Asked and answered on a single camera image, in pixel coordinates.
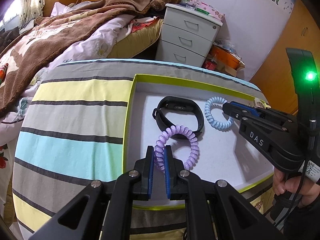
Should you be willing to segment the person's right hand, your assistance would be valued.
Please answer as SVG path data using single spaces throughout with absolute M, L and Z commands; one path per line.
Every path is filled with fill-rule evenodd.
M 276 195 L 284 194 L 285 191 L 296 193 L 300 183 L 300 177 L 293 177 L 291 179 L 285 179 L 285 173 L 274 169 L 273 175 L 273 191 Z M 299 191 L 302 198 L 299 202 L 299 207 L 306 207 L 316 200 L 319 196 L 319 185 L 315 184 L 310 179 L 306 178 L 303 181 L 303 185 Z

